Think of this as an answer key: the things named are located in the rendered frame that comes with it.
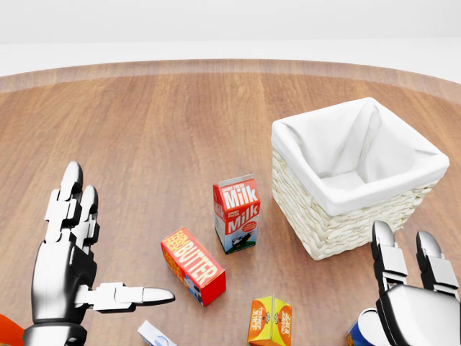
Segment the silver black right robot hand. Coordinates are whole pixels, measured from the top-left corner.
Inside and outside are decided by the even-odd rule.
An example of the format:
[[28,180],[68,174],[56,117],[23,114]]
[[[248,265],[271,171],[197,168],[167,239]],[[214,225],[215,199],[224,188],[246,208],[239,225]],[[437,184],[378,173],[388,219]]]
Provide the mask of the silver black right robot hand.
[[377,313],[392,346],[461,346],[459,284],[451,262],[426,231],[416,236],[423,288],[408,285],[402,249],[384,221],[372,225],[372,256],[380,297]]

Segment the red yellow butter box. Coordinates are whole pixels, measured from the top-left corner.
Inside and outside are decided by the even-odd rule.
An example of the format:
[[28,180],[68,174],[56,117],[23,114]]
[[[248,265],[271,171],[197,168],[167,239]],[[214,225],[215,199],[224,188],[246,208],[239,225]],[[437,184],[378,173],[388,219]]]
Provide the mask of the red yellow butter box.
[[225,291],[224,268],[187,228],[163,239],[161,249],[171,271],[202,306],[208,306]]

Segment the white blue box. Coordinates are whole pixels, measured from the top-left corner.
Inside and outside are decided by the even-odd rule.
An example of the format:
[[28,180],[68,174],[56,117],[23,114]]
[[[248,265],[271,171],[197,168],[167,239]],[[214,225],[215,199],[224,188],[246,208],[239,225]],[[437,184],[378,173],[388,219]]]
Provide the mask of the white blue box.
[[147,320],[138,327],[138,333],[148,346],[177,346]]

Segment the red orange object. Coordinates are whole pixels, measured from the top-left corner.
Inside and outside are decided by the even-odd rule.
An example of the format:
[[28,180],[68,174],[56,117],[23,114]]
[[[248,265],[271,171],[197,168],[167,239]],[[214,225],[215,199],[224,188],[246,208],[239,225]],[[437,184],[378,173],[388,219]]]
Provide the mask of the red orange object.
[[23,346],[24,329],[0,314],[0,346]]

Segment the red white milk carton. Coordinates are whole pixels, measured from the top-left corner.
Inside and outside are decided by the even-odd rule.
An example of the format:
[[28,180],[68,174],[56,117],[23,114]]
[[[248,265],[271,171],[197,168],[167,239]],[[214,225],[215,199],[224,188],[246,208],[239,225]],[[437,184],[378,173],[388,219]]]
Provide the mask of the red white milk carton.
[[260,199],[253,174],[213,185],[215,231],[226,254],[256,244]]

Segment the orange juice carton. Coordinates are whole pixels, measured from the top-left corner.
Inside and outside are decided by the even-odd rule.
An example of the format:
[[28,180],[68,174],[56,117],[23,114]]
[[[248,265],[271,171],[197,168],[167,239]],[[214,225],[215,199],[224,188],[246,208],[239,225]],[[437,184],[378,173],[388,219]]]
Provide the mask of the orange juice carton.
[[251,305],[248,346],[291,346],[292,306],[267,296]]

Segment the blue white tin can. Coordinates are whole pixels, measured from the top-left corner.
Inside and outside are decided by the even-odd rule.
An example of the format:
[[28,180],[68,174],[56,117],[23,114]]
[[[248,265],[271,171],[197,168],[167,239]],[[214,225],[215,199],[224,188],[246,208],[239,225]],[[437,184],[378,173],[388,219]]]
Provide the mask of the blue white tin can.
[[347,333],[346,341],[348,346],[390,346],[374,308],[367,308],[359,314]]

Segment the white wicker basket with liner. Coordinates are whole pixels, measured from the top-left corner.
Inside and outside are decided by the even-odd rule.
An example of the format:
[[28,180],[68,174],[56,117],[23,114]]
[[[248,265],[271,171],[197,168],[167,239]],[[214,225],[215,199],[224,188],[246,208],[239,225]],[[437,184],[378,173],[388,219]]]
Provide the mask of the white wicker basket with liner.
[[400,229],[449,159],[367,97],[272,124],[272,192],[308,254],[366,244],[372,223]]

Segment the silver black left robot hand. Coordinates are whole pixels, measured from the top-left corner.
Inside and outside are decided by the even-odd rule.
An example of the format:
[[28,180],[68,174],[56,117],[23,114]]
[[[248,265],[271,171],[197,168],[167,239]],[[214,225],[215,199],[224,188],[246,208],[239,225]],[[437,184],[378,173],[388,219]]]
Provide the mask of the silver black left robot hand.
[[134,311],[174,301],[167,289],[127,287],[122,282],[93,286],[97,264],[91,246],[98,241],[98,194],[85,186],[84,174],[71,161],[61,186],[52,191],[45,219],[48,227],[40,245],[32,279],[34,323],[80,324],[87,309],[102,313]]

